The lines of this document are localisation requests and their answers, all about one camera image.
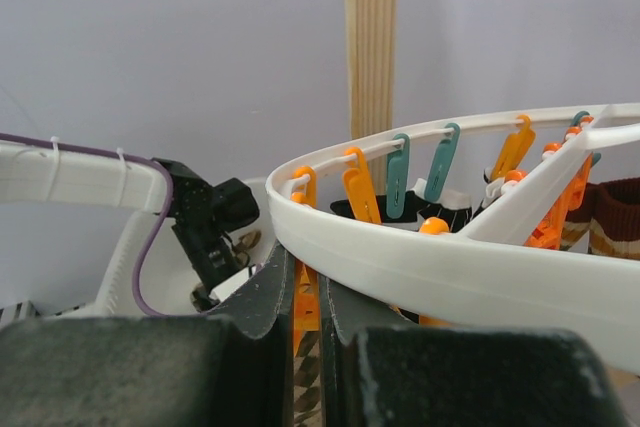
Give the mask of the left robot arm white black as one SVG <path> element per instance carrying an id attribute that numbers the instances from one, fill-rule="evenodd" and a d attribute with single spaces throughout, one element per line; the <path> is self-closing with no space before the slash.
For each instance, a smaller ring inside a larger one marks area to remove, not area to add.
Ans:
<path id="1" fill-rule="evenodd" d="M 260 209 L 237 178 L 210 185 L 186 165 L 4 134 L 1 200 L 112 206 L 133 210 L 92 311 L 98 316 L 158 315 L 142 296 L 142 269 L 166 219 L 199 277 L 196 310 L 217 304 L 213 291 L 243 269 L 261 238 Z"/>

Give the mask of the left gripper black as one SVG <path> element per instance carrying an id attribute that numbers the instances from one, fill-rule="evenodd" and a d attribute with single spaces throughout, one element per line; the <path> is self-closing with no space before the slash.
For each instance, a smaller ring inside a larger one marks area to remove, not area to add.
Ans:
<path id="1" fill-rule="evenodd" d="M 214 227 L 174 224 L 172 230 L 186 253 L 199 283 L 190 299 L 196 310 L 212 310 L 219 303 L 214 289 L 250 265 L 250 256 L 229 245 L 230 237 Z"/>

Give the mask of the white round clip hanger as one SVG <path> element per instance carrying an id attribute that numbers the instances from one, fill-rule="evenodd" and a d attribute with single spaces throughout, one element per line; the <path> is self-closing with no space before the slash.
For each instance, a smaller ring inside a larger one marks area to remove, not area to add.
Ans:
<path id="1" fill-rule="evenodd" d="M 639 265 L 531 248 L 526 239 L 587 156 L 639 139 L 635 103 L 589 107 L 593 122 L 457 233 L 429 235 L 338 217 L 294 202 L 296 170 L 337 173 L 332 145 L 277 167 L 266 180 L 277 239 L 332 280 L 455 324 L 550 327 L 582 336 L 604 361 L 639 370 Z"/>

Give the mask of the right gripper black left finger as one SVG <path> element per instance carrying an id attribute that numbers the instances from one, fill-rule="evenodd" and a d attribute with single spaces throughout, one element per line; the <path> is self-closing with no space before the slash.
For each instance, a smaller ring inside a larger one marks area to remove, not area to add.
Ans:
<path id="1" fill-rule="evenodd" d="M 1 333 L 5 426 L 289 426 L 292 255 L 205 317 L 32 319 Z"/>

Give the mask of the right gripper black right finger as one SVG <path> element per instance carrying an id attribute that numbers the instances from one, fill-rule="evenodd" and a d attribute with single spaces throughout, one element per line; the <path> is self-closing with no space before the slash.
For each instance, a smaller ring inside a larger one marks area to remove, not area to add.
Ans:
<path id="1" fill-rule="evenodd" d="M 555 329 L 424 327 L 321 277 L 329 426 L 625 426 L 596 353 Z"/>

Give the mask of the brown argyle sock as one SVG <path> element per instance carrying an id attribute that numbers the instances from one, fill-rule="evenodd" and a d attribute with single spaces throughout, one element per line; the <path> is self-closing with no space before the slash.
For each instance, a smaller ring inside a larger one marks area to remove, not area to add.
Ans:
<path id="1" fill-rule="evenodd" d="M 256 270 L 260 266 L 260 263 L 255 262 L 252 256 L 252 252 L 254 248 L 257 247 L 258 244 L 260 243 L 261 237 L 262 237 L 261 231 L 259 229 L 254 229 L 240 235 L 236 240 L 233 240 L 231 237 L 228 240 L 229 245 L 237 245 L 239 250 L 246 251 L 249 254 L 250 265 L 242 269 L 240 272 L 236 273 L 230 279 L 226 280 L 224 283 L 220 284 L 214 289 L 214 293 L 218 296 L 220 300 L 220 303 L 217 306 L 219 306 L 224 300 L 229 298 L 230 295 L 235 290 L 237 290 L 243 283 L 248 281 L 255 274 Z M 212 310 L 196 310 L 196 311 L 198 313 L 204 314 Z"/>
<path id="2" fill-rule="evenodd" d="M 293 360 L 293 425 L 322 425 L 321 356 L 318 332 L 302 337 Z"/>

